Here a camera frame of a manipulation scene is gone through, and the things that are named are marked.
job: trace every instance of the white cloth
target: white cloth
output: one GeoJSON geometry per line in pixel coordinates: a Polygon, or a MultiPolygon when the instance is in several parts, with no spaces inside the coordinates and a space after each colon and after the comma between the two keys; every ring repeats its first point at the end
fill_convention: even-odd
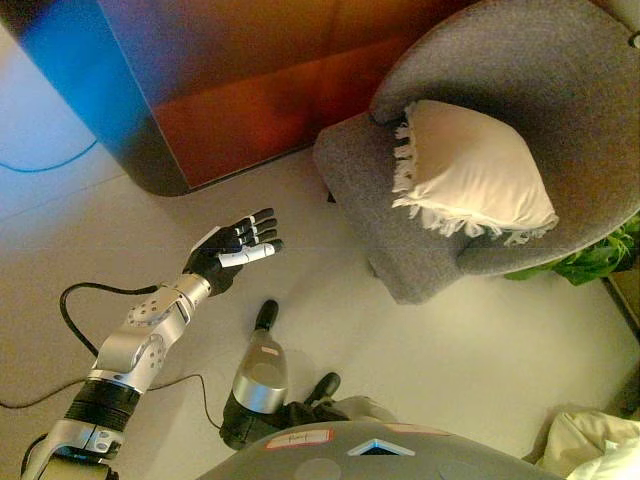
{"type": "Polygon", "coordinates": [[[570,480],[640,479],[620,473],[640,468],[640,422],[596,411],[560,413],[538,466],[570,480]]]}
{"type": "Polygon", "coordinates": [[[540,237],[558,223],[524,139],[482,113],[422,100],[396,132],[394,207],[422,214],[424,228],[450,236],[511,232],[505,244],[540,237]]]}

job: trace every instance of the black robotic glove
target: black robotic glove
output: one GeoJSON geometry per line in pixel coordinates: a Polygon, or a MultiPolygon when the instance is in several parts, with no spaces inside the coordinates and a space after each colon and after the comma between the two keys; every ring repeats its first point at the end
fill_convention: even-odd
{"type": "Polygon", "coordinates": [[[276,239],[272,208],[249,215],[230,227],[215,227],[192,249],[183,273],[195,273],[211,285],[211,295],[226,292],[242,265],[273,255],[284,247],[276,239]]]}

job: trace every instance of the black cable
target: black cable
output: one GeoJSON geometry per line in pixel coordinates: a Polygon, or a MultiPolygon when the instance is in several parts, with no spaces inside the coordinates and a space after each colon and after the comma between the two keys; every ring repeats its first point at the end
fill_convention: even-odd
{"type": "Polygon", "coordinates": [[[94,140],[93,143],[91,145],[89,145],[87,148],[85,148],[84,150],[82,150],[80,153],[78,153],[77,155],[74,155],[73,157],[60,162],[60,163],[56,163],[55,165],[51,165],[49,167],[43,167],[43,168],[18,168],[18,167],[13,167],[11,165],[7,165],[6,163],[2,163],[0,162],[0,167],[6,168],[7,170],[10,170],[12,172],[16,172],[16,173],[42,173],[42,172],[48,172],[50,170],[55,170],[57,168],[60,167],[64,167],[65,165],[69,165],[71,162],[76,161],[77,159],[79,159],[81,156],[83,156],[85,153],[87,153],[89,150],[91,150],[93,147],[95,147],[98,144],[98,140],[94,140]]]}
{"type": "Polygon", "coordinates": [[[112,287],[110,285],[104,285],[102,283],[92,283],[92,282],[82,282],[76,283],[75,285],[71,285],[60,295],[60,314],[62,315],[62,319],[67,324],[69,329],[73,332],[78,340],[80,340],[85,347],[91,352],[94,357],[98,356],[98,349],[89,341],[87,337],[83,335],[76,324],[73,323],[71,317],[69,316],[69,312],[67,310],[67,297],[71,292],[77,290],[78,288],[95,288],[97,290],[104,290],[106,292],[119,293],[121,295],[145,295],[149,293],[153,293],[158,290],[156,285],[151,285],[145,288],[139,288],[136,290],[125,290],[122,288],[112,287]]]}
{"type": "Polygon", "coordinates": [[[27,463],[29,463],[29,457],[31,457],[31,450],[33,450],[33,447],[35,447],[45,438],[47,438],[47,434],[43,433],[38,438],[36,438],[33,442],[31,442],[31,445],[27,447],[27,450],[24,452],[24,455],[22,456],[22,462],[20,463],[20,476],[24,475],[24,471],[27,469],[27,463]]]}
{"type": "Polygon", "coordinates": [[[207,416],[207,420],[209,420],[209,423],[214,428],[217,428],[218,430],[220,430],[220,425],[218,425],[216,422],[214,422],[211,419],[211,415],[209,415],[209,407],[207,406],[207,389],[204,386],[204,378],[199,373],[192,373],[191,375],[186,375],[186,376],[184,376],[182,378],[174,380],[173,382],[165,383],[164,385],[158,385],[157,387],[152,387],[152,388],[149,389],[149,391],[152,392],[154,390],[161,390],[163,388],[171,387],[171,386],[175,385],[176,383],[180,383],[180,382],[183,382],[183,381],[185,381],[185,380],[187,380],[189,378],[194,378],[194,377],[198,377],[200,379],[200,385],[202,386],[202,402],[204,403],[204,413],[207,416]]]}
{"type": "MultiPolygon", "coordinates": [[[[85,337],[83,335],[83,333],[80,331],[80,329],[76,326],[75,323],[73,323],[73,320],[71,320],[71,317],[69,316],[69,312],[67,310],[67,297],[69,296],[69,294],[71,292],[73,292],[74,290],[77,290],[78,288],[95,288],[97,290],[104,290],[106,292],[112,292],[112,293],[119,293],[121,295],[145,295],[145,294],[150,294],[155,292],[156,290],[158,290],[158,286],[156,285],[151,285],[149,287],[145,287],[145,288],[138,288],[135,290],[126,290],[123,288],[117,288],[117,287],[112,287],[110,285],[104,285],[102,283],[93,283],[93,282],[82,282],[82,283],[76,283],[75,285],[71,285],[69,288],[67,288],[64,292],[62,292],[62,294],[60,295],[60,314],[62,315],[62,318],[64,319],[65,323],[67,324],[67,326],[71,329],[71,331],[73,332],[73,334],[78,338],[78,340],[80,340],[83,345],[85,347],[87,347],[87,349],[89,349],[89,351],[93,354],[94,357],[98,356],[98,349],[89,341],[89,339],[87,337],[85,337]]],[[[165,383],[163,385],[158,385],[156,387],[152,387],[149,389],[150,392],[156,391],[156,390],[162,390],[163,388],[167,388],[167,387],[171,387],[173,385],[176,385],[180,382],[183,382],[185,380],[188,380],[189,378],[195,378],[197,377],[200,380],[200,385],[202,387],[202,401],[204,404],[204,413],[207,416],[207,420],[209,421],[209,423],[214,427],[217,428],[218,430],[220,430],[220,426],[218,424],[216,424],[212,419],[211,419],[211,415],[209,414],[209,407],[208,407],[208,401],[207,401],[207,389],[205,387],[204,384],[204,378],[202,375],[200,375],[199,373],[192,373],[190,375],[186,375],[184,377],[178,378],[177,380],[174,380],[172,382],[169,383],[165,383]]],[[[63,390],[66,390],[67,388],[73,386],[73,385],[77,385],[79,383],[83,383],[86,379],[84,378],[80,378],[77,380],[72,380],[71,382],[68,382],[58,388],[56,388],[55,390],[45,394],[44,396],[30,401],[30,402],[26,402],[26,403],[18,403],[18,404],[9,404],[9,403],[5,403],[0,401],[0,406],[2,408],[6,408],[8,410],[21,410],[24,408],[29,408],[29,407],[33,407],[34,405],[37,405],[41,402],[44,402],[45,400],[51,398],[52,396],[56,395],[57,393],[62,392],[63,390]]],[[[27,450],[24,453],[24,456],[22,457],[22,463],[20,465],[20,475],[22,476],[24,474],[24,471],[27,468],[27,464],[29,462],[29,458],[31,456],[31,451],[34,449],[34,447],[40,443],[42,440],[44,440],[46,438],[47,434],[43,433],[42,435],[40,435],[38,438],[36,438],[33,442],[31,442],[31,444],[29,445],[29,447],[27,447],[27,450]]]]}
{"type": "MultiPolygon", "coordinates": [[[[220,426],[214,422],[211,419],[211,415],[209,414],[209,407],[208,407],[208,400],[207,400],[207,389],[204,385],[204,377],[202,375],[200,375],[199,373],[192,373],[190,375],[186,375],[184,377],[178,378],[177,380],[173,380],[172,382],[169,383],[165,383],[162,385],[158,385],[157,387],[151,387],[149,389],[150,392],[156,391],[156,390],[162,390],[163,388],[168,388],[168,387],[172,387],[173,385],[176,385],[178,383],[184,382],[185,380],[188,380],[190,378],[198,378],[200,380],[200,386],[202,387],[202,401],[204,404],[204,413],[207,416],[207,420],[209,421],[209,423],[214,427],[217,428],[218,430],[220,430],[220,426]]],[[[38,403],[44,402],[45,400],[47,400],[48,398],[52,397],[53,395],[60,393],[61,391],[73,386],[73,385],[77,385],[79,383],[83,383],[86,379],[84,378],[80,378],[78,380],[73,380],[57,389],[55,389],[52,392],[47,393],[46,395],[33,400],[31,402],[27,402],[27,403],[22,403],[22,404],[7,404],[4,402],[0,402],[0,406],[2,406],[3,408],[7,408],[9,410],[20,410],[23,408],[29,408],[29,407],[33,407],[34,405],[37,405],[38,403]]],[[[27,447],[27,450],[24,453],[24,456],[22,457],[22,463],[20,465],[20,475],[22,476],[24,474],[25,469],[27,468],[27,463],[29,462],[29,457],[31,456],[31,451],[34,449],[34,447],[40,443],[42,440],[44,440],[46,438],[47,434],[43,433],[42,435],[40,435],[38,438],[36,438],[33,442],[31,442],[31,445],[29,445],[27,447]]]]}
{"type": "Polygon", "coordinates": [[[63,390],[66,390],[69,387],[73,387],[74,385],[78,385],[79,383],[83,383],[86,380],[86,378],[78,378],[76,380],[72,380],[69,383],[65,383],[64,385],[56,388],[55,390],[43,395],[40,398],[37,398],[33,401],[29,401],[26,403],[5,403],[3,401],[0,400],[0,407],[2,408],[6,408],[7,410],[22,410],[23,408],[29,408],[29,407],[33,407],[34,405],[37,405],[39,403],[44,402],[45,400],[48,400],[49,398],[53,397],[54,395],[62,392],[63,390]]]}

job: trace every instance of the robotic arm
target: robotic arm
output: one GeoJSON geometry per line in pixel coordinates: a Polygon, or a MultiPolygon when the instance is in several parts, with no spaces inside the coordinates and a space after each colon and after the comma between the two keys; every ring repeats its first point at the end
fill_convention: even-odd
{"type": "Polygon", "coordinates": [[[32,453],[22,480],[118,478],[103,462],[118,453],[140,397],[196,307],[228,290],[242,265],[282,249],[273,215],[266,209],[214,228],[193,247],[182,275],[128,312],[100,348],[64,419],[32,453]]]}

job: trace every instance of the leaf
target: leaf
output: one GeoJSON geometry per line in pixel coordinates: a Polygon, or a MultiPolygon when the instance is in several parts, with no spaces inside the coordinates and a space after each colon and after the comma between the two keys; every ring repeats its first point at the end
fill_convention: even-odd
{"type": "Polygon", "coordinates": [[[565,258],[505,275],[526,280],[536,273],[553,270],[573,285],[582,285],[613,271],[631,268],[640,251],[640,212],[599,242],[565,258]]]}

